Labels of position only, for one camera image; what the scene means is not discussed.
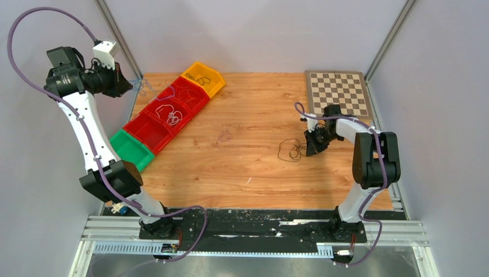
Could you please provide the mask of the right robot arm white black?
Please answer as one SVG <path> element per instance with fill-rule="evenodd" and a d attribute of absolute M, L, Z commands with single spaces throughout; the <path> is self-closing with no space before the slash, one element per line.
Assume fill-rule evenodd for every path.
<path fill-rule="evenodd" d="M 325 107 L 318 117 L 307 114 L 301 103 L 295 103 L 300 120 L 306 122 L 306 155 L 325 151 L 332 141 L 348 140 L 353 144 L 352 185 L 345 200 L 335 208 L 328 231 L 337 241 L 358 232 L 365 221 L 364 212 L 377 194 L 400 179 L 400 157 L 397 135 L 381 132 L 353 115 L 342 114 L 338 104 Z"/>

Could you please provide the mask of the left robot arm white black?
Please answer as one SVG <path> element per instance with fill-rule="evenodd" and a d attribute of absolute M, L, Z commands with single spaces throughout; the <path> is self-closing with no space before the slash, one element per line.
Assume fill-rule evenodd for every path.
<path fill-rule="evenodd" d="M 168 210 L 143 189 L 142 176 L 131 162 L 121 159 L 104 131 L 97 113 L 95 94 L 117 98 L 132 89 L 115 61 L 115 44 L 101 42 L 93 48 L 91 67 L 74 47 L 47 51 L 52 64 L 44 89 L 53 93 L 67 116 L 84 154 L 86 174 L 79 179 L 88 193 L 102 202 L 126 203 L 147 231 L 169 239 L 176 223 Z"/>

